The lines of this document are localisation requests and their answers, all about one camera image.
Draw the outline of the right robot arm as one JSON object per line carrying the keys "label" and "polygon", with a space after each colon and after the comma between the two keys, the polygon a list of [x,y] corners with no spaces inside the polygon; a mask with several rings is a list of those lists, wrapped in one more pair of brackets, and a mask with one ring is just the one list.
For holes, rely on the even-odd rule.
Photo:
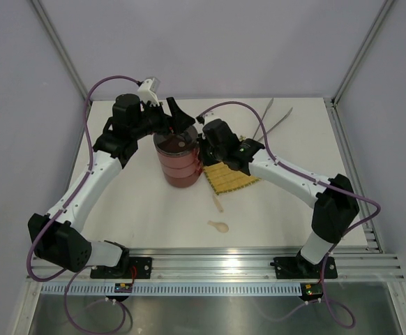
{"label": "right robot arm", "polygon": [[203,126],[199,144],[205,166],[223,163],[232,171],[268,181],[312,209],[311,233],[296,256],[274,259],[277,276],[333,278],[329,252],[359,214],[350,180],[342,174],[334,178],[313,174],[282,161],[258,141],[240,140],[221,119]]}

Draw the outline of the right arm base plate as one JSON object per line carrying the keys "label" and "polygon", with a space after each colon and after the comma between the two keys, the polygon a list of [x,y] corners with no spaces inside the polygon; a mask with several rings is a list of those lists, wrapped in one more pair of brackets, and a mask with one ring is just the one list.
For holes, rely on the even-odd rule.
{"label": "right arm base plate", "polygon": [[[304,258],[275,257],[270,265],[274,268],[277,279],[321,279],[323,261],[317,265]],[[328,257],[324,267],[324,279],[336,279],[338,272],[334,258]]]}

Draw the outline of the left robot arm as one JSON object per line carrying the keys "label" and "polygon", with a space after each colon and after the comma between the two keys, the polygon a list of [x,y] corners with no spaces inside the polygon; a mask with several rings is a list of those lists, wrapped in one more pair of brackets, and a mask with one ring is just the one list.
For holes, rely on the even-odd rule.
{"label": "left robot arm", "polygon": [[88,144],[89,162],[81,175],[46,214],[34,214],[29,219],[27,271],[32,279],[42,280],[33,272],[34,256],[59,266],[61,271],[77,273],[86,267],[106,267],[116,278],[130,271],[124,246],[89,241],[82,230],[103,191],[137,151],[139,140],[153,134],[180,135],[195,123],[173,98],[166,101],[168,113],[161,104],[143,102],[135,94],[116,98],[102,134]]}

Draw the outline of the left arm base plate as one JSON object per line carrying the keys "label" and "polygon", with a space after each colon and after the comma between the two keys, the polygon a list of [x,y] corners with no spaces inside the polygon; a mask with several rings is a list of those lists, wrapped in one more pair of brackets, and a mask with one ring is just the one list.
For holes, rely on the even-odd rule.
{"label": "left arm base plate", "polygon": [[91,270],[92,279],[150,279],[153,259],[128,256],[115,267],[97,266]]}

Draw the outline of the red steel bowl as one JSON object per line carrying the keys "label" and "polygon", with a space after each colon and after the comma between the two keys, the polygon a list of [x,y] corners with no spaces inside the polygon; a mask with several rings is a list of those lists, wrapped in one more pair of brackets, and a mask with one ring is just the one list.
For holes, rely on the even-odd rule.
{"label": "red steel bowl", "polygon": [[169,167],[162,164],[161,168],[166,175],[173,178],[185,178],[195,173],[198,175],[202,173],[202,168],[199,164],[190,164],[186,167]]}
{"label": "red steel bowl", "polygon": [[197,162],[197,154],[193,152],[181,156],[171,156],[161,152],[158,152],[157,155],[162,165],[174,169],[186,168]]}
{"label": "red steel bowl", "polygon": [[200,175],[198,173],[192,174],[187,177],[182,177],[182,178],[176,178],[176,177],[171,177],[168,174],[164,175],[166,181],[168,184],[175,188],[187,188],[192,186],[197,182],[199,179]]}

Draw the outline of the metal tongs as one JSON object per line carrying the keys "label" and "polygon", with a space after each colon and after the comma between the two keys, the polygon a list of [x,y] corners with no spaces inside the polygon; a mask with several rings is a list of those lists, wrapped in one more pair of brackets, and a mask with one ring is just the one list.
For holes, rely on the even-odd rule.
{"label": "metal tongs", "polygon": [[293,107],[291,106],[280,106],[276,98],[272,98],[267,106],[265,107],[261,120],[264,125],[266,134],[268,135],[271,131],[278,127],[288,116],[291,115]]}

